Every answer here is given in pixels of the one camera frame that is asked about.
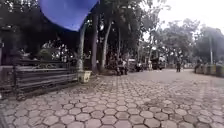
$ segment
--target paving tile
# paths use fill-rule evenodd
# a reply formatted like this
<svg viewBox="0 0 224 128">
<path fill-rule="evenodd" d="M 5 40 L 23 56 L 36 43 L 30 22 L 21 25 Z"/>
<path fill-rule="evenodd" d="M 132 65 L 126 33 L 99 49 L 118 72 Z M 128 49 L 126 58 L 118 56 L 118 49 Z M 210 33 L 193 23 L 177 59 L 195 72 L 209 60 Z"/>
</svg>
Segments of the paving tile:
<svg viewBox="0 0 224 128">
<path fill-rule="evenodd" d="M 132 128 L 132 125 L 129 121 L 126 120 L 119 120 L 114 125 L 115 128 Z"/>
<path fill-rule="evenodd" d="M 90 119 L 90 115 L 87 113 L 80 113 L 76 115 L 76 120 L 77 121 L 87 121 Z"/>
<path fill-rule="evenodd" d="M 101 125 L 101 121 L 98 119 L 90 119 L 85 122 L 86 128 L 99 128 Z"/>
<path fill-rule="evenodd" d="M 127 112 L 117 112 L 115 115 L 119 120 L 125 120 L 130 117 L 130 115 Z"/>
<path fill-rule="evenodd" d="M 67 128 L 85 128 L 85 125 L 82 122 L 72 122 Z"/>
<path fill-rule="evenodd" d="M 101 121 L 103 124 L 114 124 L 117 119 L 114 116 L 104 116 Z"/>
<path fill-rule="evenodd" d="M 130 117 L 130 121 L 131 121 L 131 123 L 133 123 L 133 124 L 143 124 L 143 122 L 144 122 L 144 118 L 141 117 L 141 116 L 139 116 L 139 115 L 132 115 L 132 116 Z"/>
<path fill-rule="evenodd" d="M 28 124 L 32 127 L 43 123 L 43 117 L 32 117 L 28 120 Z"/>
<path fill-rule="evenodd" d="M 117 113 L 117 111 L 115 109 L 112 109 L 112 108 L 108 108 L 108 109 L 105 109 L 104 110 L 104 113 L 106 115 L 115 115 L 115 113 Z"/>
<path fill-rule="evenodd" d="M 160 121 L 168 120 L 168 115 L 165 114 L 165 113 L 162 113 L 162 112 L 160 112 L 160 113 L 156 113 L 156 114 L 154 115 L 154 117 L 155 117 L 156 119 L 160 120 Z"/>
<path fill-rule="evenodd" d="M 140 115 L 141 115 L 142 117 L 144 117 L 144 118 L 147 118 L 147 119 L 149 119 L 149 118 L 153 118 L 153 113 L 150 112 L 150 111 L 142 111 L 142 112 L 140 113 Z"/>
<path fill-rule="evenodd" d="M 131 115 L 136 115 L 140 113 L 140 110 L 138 110 L 137 108 L 129 108 L 128 113 Z"/>
<path fill-rule="evenodd" d="M 161 122 L 162 128 L 177 128 L 177 123 L 174 121 L 166 120 Z"/>
<path fill-rule="evenodd" d="M 72 123 L 74 120 L 75 120 L 75 117 L 72 116 L 72 115 L 66 115 L 66 116 L 61 117 L 61 122 L 62 122 L 63 124 L 70 124 L 70 123 Z"/>
<path fill-rule="evenodd" d="M 104 113 L 102 111 L 94 111 L 91 113 L 92 118 L 100 119 L 104 116 Z"/>
<path fill-rule="evenodd" d="M 28 117 L 25 117 L 25 116 L 23 116 L 23 117 L 18 117 L 18 118 L 16 118 L 15 119 L 15 121 L 14 121 L 14 125 L 15 126 L 22 126 L 22 125 L 25 125 L 27 122 L 28 122 Z"/>
<path fill-rule="evenodd" d="M 44 119 L 43 123 L 48 126 L 51 126 L 57 123 L 58 121 L 59 121 L 59 118 L 57 116 L 48 116 Z"/>
<path fill-rule="evenodd" d="M 50 128 L 65 128 L 64 124 L 54 124 Z"/>
<path fill-rule="evenodd" d="M 150 128 L 158 128 L 160 126 L 160 122 L 154 118 L 146 119 L 144 124 Z"/>
<path fill-rule="evenodd" d="M 179 123 L 179 128 L 194 128 L 193 124 L 187 123 L 187 122 L 181 122 Z"/>
</svg>

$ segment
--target paved walkway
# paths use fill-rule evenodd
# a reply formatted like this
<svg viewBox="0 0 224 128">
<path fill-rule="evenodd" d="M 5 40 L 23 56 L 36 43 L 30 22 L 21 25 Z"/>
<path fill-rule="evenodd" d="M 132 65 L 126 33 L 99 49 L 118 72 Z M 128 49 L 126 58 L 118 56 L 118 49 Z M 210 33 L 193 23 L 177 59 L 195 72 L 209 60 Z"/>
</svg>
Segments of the paved walkway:
<svg viewBox="0 0 224 128">
<path fill-rule="evenodd" d="M 224 128 L 224 79 L 146 71 L 0 108 L 10 128 Z"/>
</svg>

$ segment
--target person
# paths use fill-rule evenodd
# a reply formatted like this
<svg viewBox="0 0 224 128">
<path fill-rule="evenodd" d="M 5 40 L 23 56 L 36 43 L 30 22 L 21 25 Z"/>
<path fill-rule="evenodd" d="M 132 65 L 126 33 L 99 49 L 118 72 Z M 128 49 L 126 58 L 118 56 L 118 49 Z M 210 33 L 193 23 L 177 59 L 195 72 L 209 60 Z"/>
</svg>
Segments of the person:
<svg viewBox="0 0 224 128">
<path fill-rule="evenodd" d="M 180 72 L 181 64 L 180 61 L 177 61 L 177 72 Z"/>
</svg>

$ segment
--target planter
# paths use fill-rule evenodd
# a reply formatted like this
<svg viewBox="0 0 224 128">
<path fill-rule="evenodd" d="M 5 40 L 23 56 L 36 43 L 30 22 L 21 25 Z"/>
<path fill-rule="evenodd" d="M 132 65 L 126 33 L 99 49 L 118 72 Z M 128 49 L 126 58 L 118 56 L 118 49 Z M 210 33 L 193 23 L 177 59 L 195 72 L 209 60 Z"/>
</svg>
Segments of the planter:
<svg viewBox="0 0 224 128">
<path fill-rule="evenodd" d="M 88 83 L 92 71 L 78 71 L 78 81 Z"/>
</svg>

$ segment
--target lamp post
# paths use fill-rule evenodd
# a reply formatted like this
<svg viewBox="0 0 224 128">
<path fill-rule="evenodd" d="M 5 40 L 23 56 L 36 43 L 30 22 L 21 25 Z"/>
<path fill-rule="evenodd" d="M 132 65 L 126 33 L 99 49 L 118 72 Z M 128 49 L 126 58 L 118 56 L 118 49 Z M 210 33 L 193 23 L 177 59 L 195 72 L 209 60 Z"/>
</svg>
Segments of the lamp post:
<svg viewBox="0 0 224 128">
<path fill-rule="evenodd" d="M 212 50 L 212 39 L 211 36 L 209 36 L 209 45 L 210 45 L 210 63 L 213 64 L 213 50 Z"/>
<path fill-rule="evenodd" d="M 2 43 L 2 40 L 0 38 L 0 66 L 2 65 L 2 48 L 4 47 L 4 44 Z"/>
</svg>

